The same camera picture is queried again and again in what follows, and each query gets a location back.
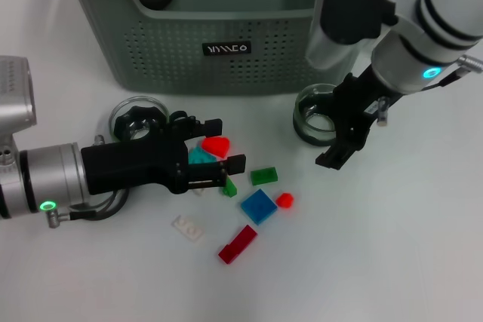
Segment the metal screw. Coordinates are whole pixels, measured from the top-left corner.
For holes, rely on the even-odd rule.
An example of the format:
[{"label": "metal screw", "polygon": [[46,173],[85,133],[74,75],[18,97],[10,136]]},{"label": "metal screw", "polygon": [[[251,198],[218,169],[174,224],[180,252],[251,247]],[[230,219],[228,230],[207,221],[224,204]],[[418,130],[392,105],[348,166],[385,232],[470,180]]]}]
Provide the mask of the metal screw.
[{"label": "metal screw", "polygon": [[389,109],[389,98],[382,96],[378,100],[377,108],[377,126],[387,126],[387,110]]},{"label": "metal screw", "polygon": [[106,144],[106,141],[104,140],[103,135],[96,135],[94,137],[94,146],[100,146]]},{"label": "metal screw", "polygon": [[59,212],[57,209],[49,210],[45,212],[47,216],[48,227],[51,229],[56,229],[60,226]]},{"label": "metal screw", "polygon": [[483,73],[483,61],[479,60],[478,58],[467,56],[466,54],[458,59],[457,65],[469,70],[470,72],[479,74]]}]

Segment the red heart block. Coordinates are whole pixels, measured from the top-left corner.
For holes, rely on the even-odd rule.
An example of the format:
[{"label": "red heart block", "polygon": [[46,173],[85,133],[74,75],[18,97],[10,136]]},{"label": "red heart block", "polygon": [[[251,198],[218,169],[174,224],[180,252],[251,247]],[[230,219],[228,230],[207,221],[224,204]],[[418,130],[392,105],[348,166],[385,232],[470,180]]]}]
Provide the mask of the red heart block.
[{"label": "red heart block", "polygon": [[225,158],[229,150],[229,140],[226,137],[208,137],[203,140],[202,149],[219,158]]}]

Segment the gray plastic basket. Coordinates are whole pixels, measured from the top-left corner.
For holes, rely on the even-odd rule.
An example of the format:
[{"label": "gray plastic basket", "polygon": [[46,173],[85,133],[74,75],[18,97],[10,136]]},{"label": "gray plastic basket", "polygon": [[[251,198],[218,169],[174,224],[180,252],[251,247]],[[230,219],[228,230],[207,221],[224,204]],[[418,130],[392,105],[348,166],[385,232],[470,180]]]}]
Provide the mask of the gray plastic basket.
[{"label": "gray plastic basket", "polygon": [[[177,94],[276,94],[339,84],[351,54],[328,71],[304,58],[315,0],[79,0],[123,86]],[[202,43],[250,41],[251,54],[206,57]]]}]

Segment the green square block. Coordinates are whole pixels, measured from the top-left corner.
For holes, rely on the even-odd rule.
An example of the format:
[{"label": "green square block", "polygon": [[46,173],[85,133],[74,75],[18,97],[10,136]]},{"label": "green square block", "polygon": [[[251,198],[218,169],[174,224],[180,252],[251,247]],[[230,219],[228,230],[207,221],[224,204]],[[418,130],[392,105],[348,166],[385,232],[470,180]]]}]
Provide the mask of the green square block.
[{"label": "green square block", "polygon": [[233,198],[237,194],[237,192],[238,190],[236,189],[235,184],[229,177],[227,177],[226,186],[223,188],[222,193],[226,196]]},{"label": "green square block", "polygon": [[277,170],[274,167],[252,171],[250,176],[253,186],[278,181]]}]

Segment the small red cube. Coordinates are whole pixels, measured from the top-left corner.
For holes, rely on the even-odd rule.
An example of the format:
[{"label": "small red cube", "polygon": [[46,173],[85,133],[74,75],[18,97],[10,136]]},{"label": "small red cube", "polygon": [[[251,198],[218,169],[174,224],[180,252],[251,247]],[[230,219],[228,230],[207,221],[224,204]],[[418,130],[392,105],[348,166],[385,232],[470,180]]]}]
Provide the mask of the small red cube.
[{"label": "small red cube", "polygon": [[292,204],[294,203],[294,197],[292,196],[292,194],[284,192],[282,195],[278,197],[278,199],[276,200],[276,203],[280,207],[289,209],[292,207]]}]

